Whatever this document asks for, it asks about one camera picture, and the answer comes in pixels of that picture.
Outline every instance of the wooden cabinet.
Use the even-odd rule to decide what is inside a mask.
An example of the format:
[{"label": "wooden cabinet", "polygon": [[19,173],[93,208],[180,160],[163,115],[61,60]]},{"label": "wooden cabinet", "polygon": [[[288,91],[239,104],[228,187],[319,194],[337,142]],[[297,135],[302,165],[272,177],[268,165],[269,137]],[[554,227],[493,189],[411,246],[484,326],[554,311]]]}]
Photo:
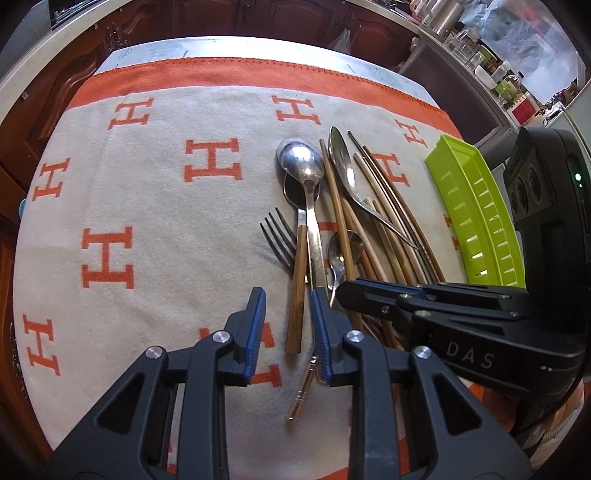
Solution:
[{"label": "wooden cabinet", "polygon": [[259,36],[325,47],[344,28],[348,5],[340,0],[257,0],[256,16],[265,24]]},{"label": "wooden cabinet", "polygon": [[22,189],[28,190],[68,103],[106,56],[170,36],[171,18],[161,18],[161,5],[161,0],[135,0],[114,11],[59,52],[24,89],[0,125],[0,167]]},{"label": "wooden cabinet", "polygon": [[19,225],[18,206],[26,196],[25,191],[0,167],[0,216],[13,225]]},{"label": "wooden cabinet", "polygon": [[241,12],[241,4],[240,0],[174,0],[173,35],[232,35]]},{"label": "wooden cabinet", "polygon": [[0,125],[0,167],[27,191],[57,121],[105,59],[104,32],[91,27],[46,65]]},{"label": "wooden cabinet", "polygon": [[138,45],[170,36],[171,18],[161,15],[161,0],[139,0],[121,8],[115,22],[128,45]]},{"label": "wooden cabinet", "polygon": [[351,55],[391,69],[410,55],[413,32],[365,8],[352,5]]}]

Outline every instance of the table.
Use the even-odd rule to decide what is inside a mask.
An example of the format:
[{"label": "table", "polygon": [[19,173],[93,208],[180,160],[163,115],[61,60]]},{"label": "table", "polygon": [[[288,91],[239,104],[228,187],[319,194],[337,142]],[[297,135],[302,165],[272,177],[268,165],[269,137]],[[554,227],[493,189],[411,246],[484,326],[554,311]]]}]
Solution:
[{"label": "table", "polygon": [[[457,131],[419,85],[320,48],[204,38],[119,51],[82,86],[31,184],[15,262],[18,352],[52,447],[145,348],[194,344],[262,286],[267,323],[253,385],[226,393],[230,474],[345,474],[347,388],[315,385],[299,424],[285,425],[310,328],[306,320],[302,354],[286,358],[289,279],[257,225],[275,206],[295,217],[274,161],[279,141],[317,144],[331,125],[378,154],[446,280],[464,281],[423,163],[441,131]],[[372,194],[357,175],[362,195]],[[326,189],[317,216],[326,250],[335,229]]]},{"label": "table", "polygon": [[125,47],[109,55],[95,74],[149,61],[190,57],[239,57],[290,61],[373,80],[437,106],[422,85],[388,69],[337,51],[269,38],[172,38]]}]

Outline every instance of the lime green tray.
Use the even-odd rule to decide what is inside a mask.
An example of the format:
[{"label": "lime green tray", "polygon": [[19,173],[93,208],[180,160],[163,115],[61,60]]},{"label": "lime green tray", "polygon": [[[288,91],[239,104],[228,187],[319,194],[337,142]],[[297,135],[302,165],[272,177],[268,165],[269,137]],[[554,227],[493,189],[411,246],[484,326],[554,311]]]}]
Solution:
[{"label": "lime green tray", "polygon": [[525,288],[515,228],[480,151],[443,134],[425,163],[452,220],[468,282]]}]

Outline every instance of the fork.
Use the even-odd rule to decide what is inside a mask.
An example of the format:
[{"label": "fork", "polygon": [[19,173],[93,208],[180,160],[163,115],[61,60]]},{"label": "fork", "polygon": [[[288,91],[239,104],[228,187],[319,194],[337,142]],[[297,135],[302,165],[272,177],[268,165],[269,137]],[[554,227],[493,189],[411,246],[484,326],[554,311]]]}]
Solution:
[{"label": "fork", "polygon": [[263,235],[265,235],[265,238],[267,239],[269,247],[271,247],[271,250],[273,250],[273,253],[277,257],[277,260],[279,260],[285,271],[288,272],[290,276],[293,276],[294,265],[296,263],[295,254],[297,237],[293,229],[289,226],[287,221],[285,221],[285,218],[281,214],[279,208],[275,207],[275,211],[277,212],[277,216],[279,217],[283,229],[281,229],[271,212],[269,212],[268,215],[271,221],[269,221],[269,218],[265,217],[267,229],[271,234],[269,235],[262,223],[259,223],[259,225],[261,226]]},{"label": "fork", "polygon": [[301,333],[304,323],[304,298],[306,296],[307,228],[305,224],[298,225],[297,235],[295,235],[279,209],[275,208],[275,211],[279,216],[283,229],[271,213],[268,215],[271,221],[269,221],[269,218],[265,218],[270,234],[265,230],[262,223],[260,225],[275,256],[287,271],[291,271],[293,276],[290,308],[287,317],[285,352],[300,353]]}]

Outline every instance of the plastic bag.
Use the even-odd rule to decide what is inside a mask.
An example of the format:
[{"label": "plastic bag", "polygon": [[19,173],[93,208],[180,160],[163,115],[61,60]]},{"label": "plastic bag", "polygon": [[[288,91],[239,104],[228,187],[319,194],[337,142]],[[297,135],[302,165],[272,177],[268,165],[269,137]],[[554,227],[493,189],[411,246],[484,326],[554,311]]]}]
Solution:
[{"label": "plastic bag", "polygon": [[345,28],[338,37],[330,42],[328,48],[330,50],[351,55],[351,32],[349,29]]},{"label": "plastic bag", "polygon": [[461,21],[482,40],[542,103],[577,77],[579,55],[558,21],[540,0],[458,0]]}]

